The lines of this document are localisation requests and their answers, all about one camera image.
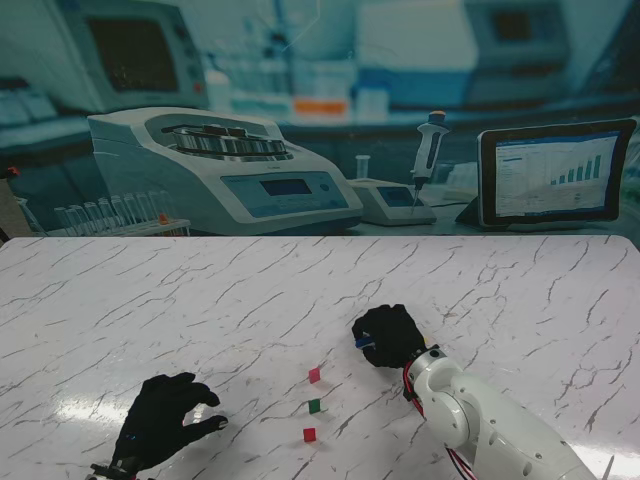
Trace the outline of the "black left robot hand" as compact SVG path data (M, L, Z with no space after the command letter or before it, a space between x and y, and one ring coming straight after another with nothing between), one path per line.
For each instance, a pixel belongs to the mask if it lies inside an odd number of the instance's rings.
M222 415L186 425L185 416L201 404L216 407L220 400L207 385L197 382L193 373L161 374L145 380L128 410L111 465L135 475L226 428L228 419Z

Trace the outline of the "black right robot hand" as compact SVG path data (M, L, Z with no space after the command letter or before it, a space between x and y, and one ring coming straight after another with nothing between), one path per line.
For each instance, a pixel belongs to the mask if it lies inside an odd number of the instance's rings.
M423 335L402 304L369 309L355 320L352 334L374 367L402 369L427 350Z

